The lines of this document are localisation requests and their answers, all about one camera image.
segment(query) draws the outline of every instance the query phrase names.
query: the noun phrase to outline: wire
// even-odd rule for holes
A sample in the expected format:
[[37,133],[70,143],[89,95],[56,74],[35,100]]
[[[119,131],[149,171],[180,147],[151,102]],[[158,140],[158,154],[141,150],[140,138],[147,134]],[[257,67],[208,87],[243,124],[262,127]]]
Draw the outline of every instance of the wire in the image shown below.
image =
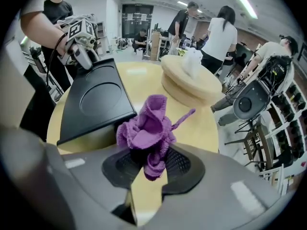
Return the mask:
[[55,52],[57,51],[57,47],[59,46],[60,42],[63,40],[64,37],[66,37],[68,33],[64,33],[60,38],[59,40],[57,41],[57,44],[56,46],[54,47],[52,53],[51,53],[51,56],[50,56],[50,59],[49,59],[49,62],[48,62],[48,68],[47,68],[47,80],[46,80],[46,84],[47,84],[47,87],[49,87],[49,81],[48,81],[48,76],[49,76],[49,71],[50,71],[50,68],[51,68],[51,62],[53,60],[53,57],[54,57],[54,54]]

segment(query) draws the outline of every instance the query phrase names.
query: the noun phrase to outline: round wooden table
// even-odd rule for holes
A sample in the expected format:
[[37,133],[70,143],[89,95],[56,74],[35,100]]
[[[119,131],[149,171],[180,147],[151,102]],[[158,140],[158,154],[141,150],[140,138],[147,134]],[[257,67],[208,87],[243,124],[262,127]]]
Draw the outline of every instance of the round wooden table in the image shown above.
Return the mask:
[[[173,99],[161,85],[161,66],[146,62],[118,63],[117,68],[132,104],[137,112],[140,111],[146,98],[151,94],[167,96],[166,115],[175,123],[190,108]],[[69,90],[59,100],[49,122],[47,142],[56,145],[59,140],[61,120],[65,101]],[[188,144],[200,149],[218,152],[218,133],[213,113],[210,107],[196,109],[196,112],[186,119],[175,131],[178,143]],[[79,137],[60,146],[60,154],[101,149],[107,134],[95,131]],[[161,178],[154,182],[148,181],[143,169],[131,185],[128,198],[131,199],[132,212],[138,226],[142,226],[155,215],[162,204],[161,189],[167,184],[166,170]]]

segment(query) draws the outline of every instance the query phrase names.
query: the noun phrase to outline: white plush toy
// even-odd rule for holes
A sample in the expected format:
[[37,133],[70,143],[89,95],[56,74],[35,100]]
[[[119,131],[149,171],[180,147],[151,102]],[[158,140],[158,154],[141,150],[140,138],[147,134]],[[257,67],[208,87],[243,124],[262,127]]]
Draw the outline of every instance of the white plush toy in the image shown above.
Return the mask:
[[192,79],[196,79],[199,69],[201,68],[202,53],[195,48],[186,48],[187,53],[182,59],[182,69]]

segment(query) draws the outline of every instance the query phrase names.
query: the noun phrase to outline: purple knitted fabric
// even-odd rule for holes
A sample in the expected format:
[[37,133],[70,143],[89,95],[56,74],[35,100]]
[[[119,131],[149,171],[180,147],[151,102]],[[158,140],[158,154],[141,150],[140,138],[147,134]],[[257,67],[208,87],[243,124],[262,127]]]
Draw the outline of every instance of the purple knitted fabric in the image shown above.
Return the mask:
[[144,165],[145,176],[151,181],[160,177],[165,169],[164,157],[169,144],[176,142],[172,131],[195,112],[195,109],[191,109],[172,125],[169,118],[165,116],[166,101],[167,97],[164,95],[150,95],[140,114],[120,125],[116,134],[117,144],[121,147],[154,148],[154,152],[147,157],[147,164]]

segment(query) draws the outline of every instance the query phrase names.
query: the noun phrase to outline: white ceiling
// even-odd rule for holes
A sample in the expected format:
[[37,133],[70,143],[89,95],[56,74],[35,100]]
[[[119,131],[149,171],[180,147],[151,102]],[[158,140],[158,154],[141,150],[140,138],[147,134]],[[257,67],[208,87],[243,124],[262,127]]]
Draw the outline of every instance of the white ceiling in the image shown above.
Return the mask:
[[276,40],[279,34],[291,35],[300,42],[304,38],[302,30],[282,0],[248,0],[258,16],[257,20],[249,16],[238,0],[121,0],[122,3],[152,4],[180,10],[183,6],[177,1],[198,3],[203,11],[198,19],[203,21],[209,21],[216,16],[222,6],[231,6],[236,11],[237,28],[250,31],[267,40]]

